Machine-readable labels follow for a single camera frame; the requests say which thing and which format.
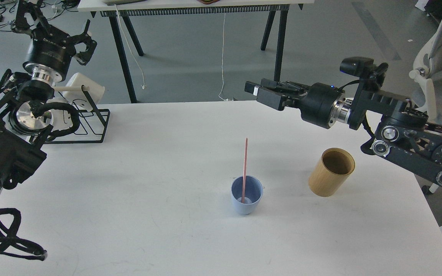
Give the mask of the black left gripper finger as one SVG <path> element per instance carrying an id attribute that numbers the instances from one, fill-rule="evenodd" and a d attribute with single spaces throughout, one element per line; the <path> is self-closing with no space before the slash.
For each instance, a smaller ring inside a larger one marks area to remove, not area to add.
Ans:
<path id="1" fill-rule="evenodd" d="M 80 65 L 87 65 L 91 60 L 97 46 L 97 42 L 92 38 L 87 38 L 83 41 L 77 42 L 75 46 L 80 46 L 81 49 L 76 50 L 75 59 Z"/>
<path id="2" fill-rule="evenodd" d="M 82 30 L 82 33 L 77 35 L 76 40 L 77 41 L 91 41 L 91 35 L 88 33 L 89 27 L 91 25 L 91 20 L 88 19 L 86 20 L 85 24 L 84 24 L 84 28 Z"/>

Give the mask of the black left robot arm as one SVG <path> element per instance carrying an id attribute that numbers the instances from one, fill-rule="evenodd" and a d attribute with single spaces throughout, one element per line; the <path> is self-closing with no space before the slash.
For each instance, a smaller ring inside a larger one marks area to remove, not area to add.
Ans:
<path id="1" fill-rule="evenodd" d="M 72 58 L 81 65 L 91 59 L 96 41 L 86 21 L 81 34 L 70 36 L 44 19 L 16 23 L 16 33 L 32 39 L 23 72 L 10 70 L 0 81 L 0 193 L 30 178 L 47 154 L 42 145 L 79 129 L 79 112 L 69 103 L 52 102 L 54 84 L 65 80 Z M 47 252 L 38 243 L 18 237 L 21 213 L 0 208 L 0 255 L 40 260 Z"/>

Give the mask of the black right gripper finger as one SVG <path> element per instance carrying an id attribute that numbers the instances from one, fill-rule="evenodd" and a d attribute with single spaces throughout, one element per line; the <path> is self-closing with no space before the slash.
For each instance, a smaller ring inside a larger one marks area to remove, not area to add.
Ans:
<path id="1" fill-rule="evenodd" d="M 278 93 L 294 93 L 294 87 L 287 82 L 262 79 L 260 84 L 251 81 L 246 81 L 244 84 L 244 91 L 254 96 L 258 96 L 262 89 Z"/>
<path id="2" fill-rule="evenodd" d="M 282 94 L 267 89 L 263 86 L 255 87 L 255 96 L 258 103 L 273 108 L 274 110 L 283 111 L 285 108 L 284 103 L 286 98 Z"/>

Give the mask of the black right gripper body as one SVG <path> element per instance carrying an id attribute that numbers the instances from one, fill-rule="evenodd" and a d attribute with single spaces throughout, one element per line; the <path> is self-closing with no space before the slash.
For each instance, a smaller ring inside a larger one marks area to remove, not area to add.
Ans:
<path id="1" fill-rule="evenodd" d="M 335 105 L 344 99 L 344 92 L 333 85 L 314 83 L 304 85 L 296 82 L 281 82 L 284 108 L 297 108 L 303 121 L 329 129 L 335 123 Z"/>

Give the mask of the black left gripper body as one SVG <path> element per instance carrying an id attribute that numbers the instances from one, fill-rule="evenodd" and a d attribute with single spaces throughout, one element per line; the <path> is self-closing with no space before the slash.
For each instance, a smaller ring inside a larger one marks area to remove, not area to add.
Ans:
<path id="1" fill-rule="evenodd" d="M 23 68 L 28 73 L 38 67 L 51 71 L 54 82 L 66 79 L 72 57 L 76 55 L 75 45 L 81 42 L 80 35 L 70 36 L 49 23 L 40 21 L 30 32 L 30 46 Z"/>

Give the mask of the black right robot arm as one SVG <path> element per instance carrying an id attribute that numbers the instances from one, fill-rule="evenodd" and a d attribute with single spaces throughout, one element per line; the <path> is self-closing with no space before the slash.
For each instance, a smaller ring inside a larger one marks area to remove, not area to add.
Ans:
<path id="1" fill-rule="evenodd" d="M 376 155 L 442 187 L 442 125 L 429 122 L 428 115 L 401 95 L 381 89 L 387 63 L 375 65 L 372 58 L 344 58 L 343 73 L 358 77 L 353 99 L 343 87 L 323 83 L 304 85 L 262 79 L 247 81 L 244 91 L 270 108 L 296 108 L 303 121 L 328 129 L 335 122 L 357 130 L 363 126 L 370 140 L 361 146 Z"/>

